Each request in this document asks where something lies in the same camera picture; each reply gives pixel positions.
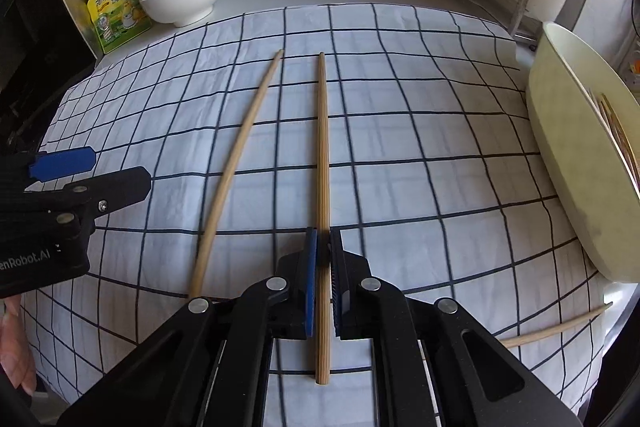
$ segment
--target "white checkered cloth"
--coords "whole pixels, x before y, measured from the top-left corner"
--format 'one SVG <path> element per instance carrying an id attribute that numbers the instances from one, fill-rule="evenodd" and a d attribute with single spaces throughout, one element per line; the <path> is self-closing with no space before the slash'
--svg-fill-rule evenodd
<path id="1" fill-rule="evenodd" d="M 331 224 L 412 298 L 456 298 L 501 338 L 603 303 L 531 133 L 526 80 L 498 26 L 412 6 L 244 14 L 155 42 L 69 89 L 43 149 L 89 145 L 93 174 L 142 165 L 143 203 L 97 220 L 90 273 L 29 293 L 39 373 L 73 402 L 185 303 L 216 182 L 274 53 L 286 50 L 220 220 L 204 294 L 233 298 L 315 224 L 316 55 L 326 54 Z M 62 187 L 67 179 L 45 184 Z M 594 386 L 596 319 L 513 349 L 575 410 Z M 374 424 L 369 341 L 277 341 L 266 426 Z"/>

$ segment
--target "finger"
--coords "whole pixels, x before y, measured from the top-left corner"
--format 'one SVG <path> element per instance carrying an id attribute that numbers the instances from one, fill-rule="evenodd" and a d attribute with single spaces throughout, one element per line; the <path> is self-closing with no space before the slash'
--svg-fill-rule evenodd
<path id="1" fill-rule="evenodd" d="M 14 295 L 12 297 L 4 298 L 4 305 L 6 310 L 12 315 L 18 316 L 18 312 L 20 312 L 20 298 L 22 296 L 20 294 Z"/>
<path id="2" fill-rule="evenodd" d="M 24 380 L 29 367 L 28 352 L 29 347 L 20 320 L 18 317 L 5 314 L 2 318 L 0 337 L 0 364 L 14 387 L 18 387 Z"/>
<path id="3" fill-rule="evenodd" d="M 36 391 L 36 386 L 38 382 L 36 381 L 36 363 L 33 360 L 33 353 L 31 349 L 29 350 L 29 363 L 27 365 L 27 373 L 24 375 L 24 380 L 22 381 L 22 388 L 24 392 L 29 396 L 33 396 L 33 393 Z"/>

